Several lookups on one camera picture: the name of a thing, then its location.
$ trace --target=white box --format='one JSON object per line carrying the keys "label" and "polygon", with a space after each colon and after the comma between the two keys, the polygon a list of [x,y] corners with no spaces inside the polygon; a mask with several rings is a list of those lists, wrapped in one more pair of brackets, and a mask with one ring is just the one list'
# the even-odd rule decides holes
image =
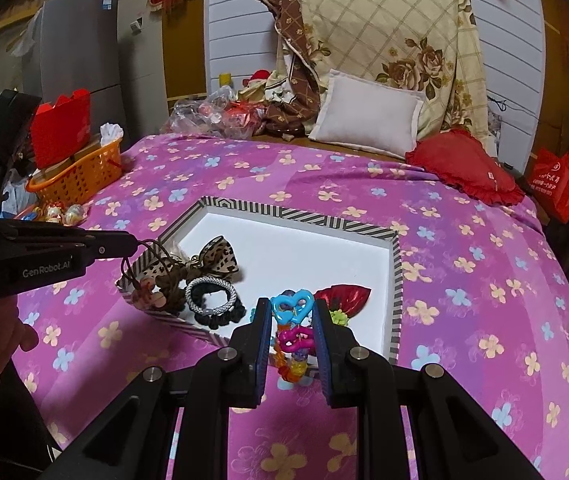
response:
{"label": "white box", "polygon": [[[171,224],[158,241],[166,248],[177,243],[189,255],[199,254],[212,238],[222,235],[233,247],[240,272],[232,279],[248,322],[258,298],[271,298],[286,289],[305,288],[315,293],[341,283],[371,289],[365,307],[349,320],[360,345],[396,363],[402,317],[402,269],[397,233],[378,226],[324,216],[281,206],[242,200],[202,197]],[[155,260],[145,251],[133,263],[139,275]],[[116,283],[131,303],[132,286],[123,278]],[[210,305],[226,301],[212,294]],[[239,324],[213,331],[194,320],[184,309],[179,316],[148,314],[218,346],[229,342]],[[273,333],[276,322],[273,322]],[[315,365],[315,359],[309,359]]]}

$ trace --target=red heart pillow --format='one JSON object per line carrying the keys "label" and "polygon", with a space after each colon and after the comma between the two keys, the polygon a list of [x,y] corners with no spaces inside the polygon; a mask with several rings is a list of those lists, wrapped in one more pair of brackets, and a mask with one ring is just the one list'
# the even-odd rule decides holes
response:
{"label": "red heart pillow", "polygon": [[485,204],[514,205],[525,193],[466,130],[450,130],[418,142],[407,162],[436,174],[442,182]]}

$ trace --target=white pillow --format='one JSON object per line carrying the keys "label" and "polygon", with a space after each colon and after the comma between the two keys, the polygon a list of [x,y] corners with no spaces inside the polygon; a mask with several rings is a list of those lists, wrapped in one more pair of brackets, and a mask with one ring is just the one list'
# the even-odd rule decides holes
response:
{"label": "white pillow", "polygon": [[329,73],[329,89],[309,139],[403,158],[416,147],[422,92]]}

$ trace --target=silver rhinestone hair tie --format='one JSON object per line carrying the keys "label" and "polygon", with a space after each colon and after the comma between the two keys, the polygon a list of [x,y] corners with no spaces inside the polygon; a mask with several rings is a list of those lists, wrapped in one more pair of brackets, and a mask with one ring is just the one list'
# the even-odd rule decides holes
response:
{"label": "silver rhinestone hair tie", "polygon": [[[221,306],[215,308],[202,308],[194,302],[193,290],[194,286],[201,284],[215,285],[218,290],[225,290],[227,292],[227,302]],[[184,292],[186,295],[186,305],[194,314],[199,314],[201,316],[219,316],[231,310],[238,300],[238,293],[236,289],[233,288],[231,283],[225,282],[220,278],[213,278],[211,276],[202,276],[191,281]]]}

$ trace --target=orange plastic basket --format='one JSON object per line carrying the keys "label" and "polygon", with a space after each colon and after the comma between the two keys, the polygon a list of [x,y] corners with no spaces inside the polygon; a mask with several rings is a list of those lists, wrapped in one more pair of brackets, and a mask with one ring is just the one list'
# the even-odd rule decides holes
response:
{"label": "orange plastic basket", "polygon": [[31,178],[26,190],[36,193],[42,204],[62,202],[65,207],[84,204],[122,175],[120,141],[83,156],[49,180]]}

